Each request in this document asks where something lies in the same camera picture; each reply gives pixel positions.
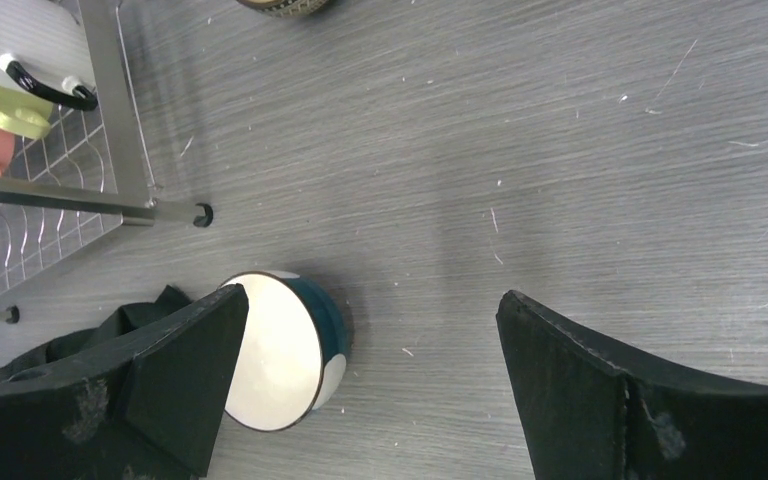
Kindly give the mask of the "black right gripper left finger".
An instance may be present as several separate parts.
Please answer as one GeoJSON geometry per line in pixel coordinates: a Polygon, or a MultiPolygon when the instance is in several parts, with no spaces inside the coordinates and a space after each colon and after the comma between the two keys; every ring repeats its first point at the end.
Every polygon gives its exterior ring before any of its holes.
{"type": "Polygon", "coordinates": [[[226,286],[0,382],[0,479],[205,477],[248,310],[226,286]]]}

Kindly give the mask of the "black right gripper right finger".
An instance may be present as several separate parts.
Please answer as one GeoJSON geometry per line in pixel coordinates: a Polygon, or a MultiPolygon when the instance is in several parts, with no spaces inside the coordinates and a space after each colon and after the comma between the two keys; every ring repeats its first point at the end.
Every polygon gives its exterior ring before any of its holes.
{"type": "Polygon", "coordinates": [[[768,479],[768,385],[684,366],[509,291],[496,315],[539,479],[768,479]]]}

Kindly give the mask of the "dark blue bowl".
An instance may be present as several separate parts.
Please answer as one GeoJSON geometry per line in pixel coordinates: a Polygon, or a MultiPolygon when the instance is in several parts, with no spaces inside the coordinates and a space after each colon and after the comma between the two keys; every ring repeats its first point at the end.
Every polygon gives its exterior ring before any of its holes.
{"type": "Polygon", "coordinates": [[[249,303],[225,413],[252,430],[286,430],[340,385],[351,352],[347,322],[319,284],[296,273],[249,271],[222,285],[242,287],[249,303]]]}

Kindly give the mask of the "light green mug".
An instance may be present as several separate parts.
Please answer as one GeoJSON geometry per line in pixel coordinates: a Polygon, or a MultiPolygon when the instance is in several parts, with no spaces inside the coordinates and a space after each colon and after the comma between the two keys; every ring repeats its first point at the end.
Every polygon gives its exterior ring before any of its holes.
{"type": "Polygon", "coordinates": [[[0,86],[0,130],[38,140],[52,128],[54,105],[46,100],[0,86]]]}

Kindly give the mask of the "white ribbed mug black handle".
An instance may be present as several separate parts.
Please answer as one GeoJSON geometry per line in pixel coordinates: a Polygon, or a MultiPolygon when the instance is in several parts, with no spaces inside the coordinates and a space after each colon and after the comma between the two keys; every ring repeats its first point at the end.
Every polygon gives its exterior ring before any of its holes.
{"type": "Polygon", "coordinates": [[[81,23],[52,1],[0,0],[0,86],[95,110],[96,81],[81,23]]]}

